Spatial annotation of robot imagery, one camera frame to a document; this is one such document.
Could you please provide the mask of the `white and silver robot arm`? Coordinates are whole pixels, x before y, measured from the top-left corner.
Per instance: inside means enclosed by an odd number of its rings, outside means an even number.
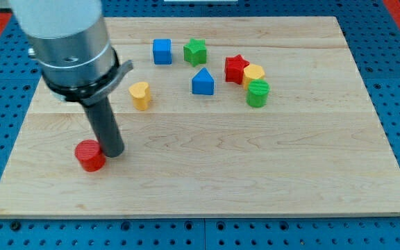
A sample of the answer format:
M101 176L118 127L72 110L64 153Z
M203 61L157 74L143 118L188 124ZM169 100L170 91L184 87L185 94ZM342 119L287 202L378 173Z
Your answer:
M100 0L10 0L49 89L65 101L92 106L133 69L119 63Z

